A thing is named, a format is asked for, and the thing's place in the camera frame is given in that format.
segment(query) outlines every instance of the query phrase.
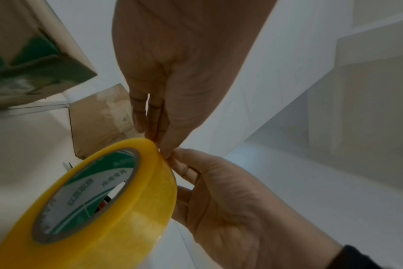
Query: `black sleeve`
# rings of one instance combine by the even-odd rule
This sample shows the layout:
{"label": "black sleeve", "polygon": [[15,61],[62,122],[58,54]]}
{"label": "black sleeve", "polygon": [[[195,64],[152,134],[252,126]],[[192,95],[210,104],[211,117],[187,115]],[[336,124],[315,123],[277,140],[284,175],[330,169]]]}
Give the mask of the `black sleeve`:
{"label": "black sleeve", "polygon": [[381,267],[353,246],[345,246],[327,269],[381,269]]}

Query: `hand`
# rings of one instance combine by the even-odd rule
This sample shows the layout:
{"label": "hand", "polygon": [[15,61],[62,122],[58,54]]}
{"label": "hand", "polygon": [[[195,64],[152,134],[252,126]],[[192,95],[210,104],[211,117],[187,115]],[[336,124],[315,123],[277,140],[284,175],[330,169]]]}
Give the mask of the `hand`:
{"label": "hand", "polygon": [[117,1],[112,37],[132,118],[165,157],[221,102],[275,2]]}
{"label": "hand", "polygon": [[342,246],[244,169],[176,149],[168,159],[193,190],[178,186],[172,218],[223,268],[323,269]]}

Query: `cardboard box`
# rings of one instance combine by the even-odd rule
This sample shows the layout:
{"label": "cardboard box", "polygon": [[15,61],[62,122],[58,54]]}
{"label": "cardboard box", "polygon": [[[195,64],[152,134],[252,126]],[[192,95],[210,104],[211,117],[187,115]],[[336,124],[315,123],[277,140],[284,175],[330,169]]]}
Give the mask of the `cardboard box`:
{"label": "cardboard box", "polygon": [[143,137],[135,130],[122,84],[70,104],[69,112],[74,153],[82,160],[116,142]]}
{"label": "cardboard box", "polygon": [[94,67],[46,1],[0,0],[0,109],[94,76]]}

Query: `tape roll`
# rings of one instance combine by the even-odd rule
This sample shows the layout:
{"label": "tape roll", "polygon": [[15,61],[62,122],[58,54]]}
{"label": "tape roll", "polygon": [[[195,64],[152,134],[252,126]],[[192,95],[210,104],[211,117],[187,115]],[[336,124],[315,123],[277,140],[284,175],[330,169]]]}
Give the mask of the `tape roll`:
{"label": "tape roll", "polygon": [[27,210],[0,247],[0,268],[134,268],[164,232],[176,192],[175,177],[151,141],[113,144],[66,173]]}

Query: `green and white label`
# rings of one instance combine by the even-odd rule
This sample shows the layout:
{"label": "green and white label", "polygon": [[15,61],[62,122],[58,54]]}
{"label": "green and white label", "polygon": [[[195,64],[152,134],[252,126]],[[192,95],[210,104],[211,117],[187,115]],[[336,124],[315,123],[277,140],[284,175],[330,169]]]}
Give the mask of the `green and white label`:
{"label": "green and white label", "polygon": [[107,194],[130,179],[137,157],[119,150],[100,157],[63,185],[45,206],[40,231],[56,235],[87,222]]}

